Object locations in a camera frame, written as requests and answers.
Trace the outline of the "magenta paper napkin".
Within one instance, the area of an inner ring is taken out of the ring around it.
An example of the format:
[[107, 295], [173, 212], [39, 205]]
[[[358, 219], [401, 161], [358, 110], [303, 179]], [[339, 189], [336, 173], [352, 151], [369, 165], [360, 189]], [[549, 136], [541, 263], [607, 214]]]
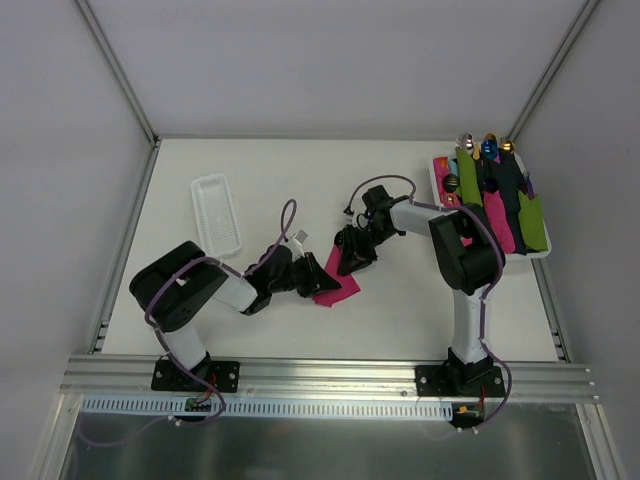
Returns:
[[340, 288], [335, 291], [321, 293], [312, 297], [312, 300], [320, 306], [332, 307], [336, 303], [339, 303], [347, 298], [358, 294], [361, 291], [359, 284], [356, 282], [352, 275], [340, 276], [338, 274], [338, 266], [341, 260], [341, 252], [333, 246], [324, 270], [329, 276], [336, 280], [340, 284]]

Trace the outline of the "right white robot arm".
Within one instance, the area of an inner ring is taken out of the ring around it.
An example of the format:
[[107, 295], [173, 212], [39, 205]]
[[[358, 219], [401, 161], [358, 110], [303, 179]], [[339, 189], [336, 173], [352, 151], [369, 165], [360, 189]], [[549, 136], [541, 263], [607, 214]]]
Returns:
[[480, 388], [494, 367], [486, 339], [487, 303], [502, 277], [504, 253], [484, 222], [481, 209], [393, 198], [382, 186], [363, 195], [365, 223], [343, 227], [334, 244], [341, 252], [341, 276], [377, 260], [376, 248], [391, 237], [414, 233], [432, 241], [439, 272], [454, 297], [454, 335], [443, 368], [459, 395]]

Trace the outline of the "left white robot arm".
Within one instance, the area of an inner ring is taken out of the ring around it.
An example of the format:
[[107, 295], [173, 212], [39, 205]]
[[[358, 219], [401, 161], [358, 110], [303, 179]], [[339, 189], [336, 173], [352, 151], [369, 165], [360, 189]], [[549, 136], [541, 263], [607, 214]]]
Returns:
[[274, 294], [294, 291], [302, 298], [341, 289], [310, 252], [272, 245], [239, 274], [186, 241], [138, 272], [129, 292], [144, 311], [166, 353], [177, 360], [174, 378], [188, 390], [208, 381], [209, 352], [193, 325], [196, 314], [215, 300], [247, 316], [265, 309]]

